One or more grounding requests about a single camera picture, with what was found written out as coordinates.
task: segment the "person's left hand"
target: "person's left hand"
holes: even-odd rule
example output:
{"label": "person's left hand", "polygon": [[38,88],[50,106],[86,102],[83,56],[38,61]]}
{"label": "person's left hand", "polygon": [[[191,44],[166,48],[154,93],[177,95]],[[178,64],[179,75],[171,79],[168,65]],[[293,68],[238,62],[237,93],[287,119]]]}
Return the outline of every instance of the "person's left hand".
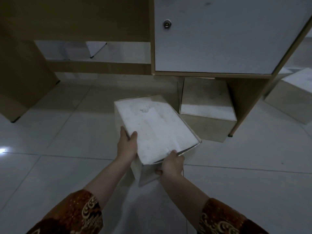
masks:
{"label": "person's left hand", "polygon": [[128,139],[126,130],[122,126],[120,128],[120,139],[117,144],[116,160],[131,163],[138,152],[137,144],[138,133],[135,131]]}

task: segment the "person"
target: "person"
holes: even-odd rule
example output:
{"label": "person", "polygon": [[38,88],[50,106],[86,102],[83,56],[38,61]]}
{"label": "person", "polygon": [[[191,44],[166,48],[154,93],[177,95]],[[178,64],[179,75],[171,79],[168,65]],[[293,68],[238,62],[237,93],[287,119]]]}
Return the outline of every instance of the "person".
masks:
{"label": "person", "polygon": [[[137,132],[130,138],[123,127],[117,145],[117,157],[82,190],[69,194],[27,234],[95,234],[103,226],[101,211],[117,184],[137,156]],[[210,198],[181,175],[184,157],[173,150],[162,163],[160,183],[173,203],[198,233],[267,233],[261,227],[226,204]]]}

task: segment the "orange patterned sleeve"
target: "orange patterned sleeve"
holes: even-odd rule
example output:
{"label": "orange patterned sleeve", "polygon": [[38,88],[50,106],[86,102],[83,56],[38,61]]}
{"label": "orange patterned sleeve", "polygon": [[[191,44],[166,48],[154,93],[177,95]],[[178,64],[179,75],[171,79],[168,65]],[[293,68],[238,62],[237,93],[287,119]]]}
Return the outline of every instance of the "orange patterned sleeve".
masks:
{"label": "orange patterned sleeve", "polygon": [[96,234],[102,227],[102,212],[95,196],[80,190],[58,203],[27,234]]}
{"label": "orange patterned sleeve", "polygon": [[207,201],[202,210],[198,233],[267,234],[253,221],[213,198]]}

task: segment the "forearm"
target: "forearm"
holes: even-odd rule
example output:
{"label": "forearm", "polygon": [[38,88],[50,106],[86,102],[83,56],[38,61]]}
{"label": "forearm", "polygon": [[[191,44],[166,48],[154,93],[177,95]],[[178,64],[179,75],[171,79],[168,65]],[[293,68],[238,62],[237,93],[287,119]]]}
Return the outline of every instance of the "forearm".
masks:
{"label": "forearm", "polygon": [[197,230],[203,207],[209,197],[182,175],[161,176],[170,199]]}
{"label": "forearm", "polygon": [[130,162],[114,160],[84,187],[96,197],[102,210],[130,165]]}

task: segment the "hand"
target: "hand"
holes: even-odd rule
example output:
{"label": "hand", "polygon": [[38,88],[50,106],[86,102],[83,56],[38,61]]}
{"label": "hand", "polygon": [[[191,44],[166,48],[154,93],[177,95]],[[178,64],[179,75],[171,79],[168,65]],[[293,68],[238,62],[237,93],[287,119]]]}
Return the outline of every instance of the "hand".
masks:
{"label": "hand", "polygon": [[178,156],[177,151],[172,150],[172,152],[164,159],[161,167],[162,170],[156,170],[155,173],[162,177],[181,175],[184,159],[183,155]]}
{"label": "hand", "polygon": [[120,139],[117,144],[117,157],[115,160],[131,163],[138,152],[137,144],[138,133],[132,133],[130,139],[127,137],[126,130],[122,126],[120,128]]}

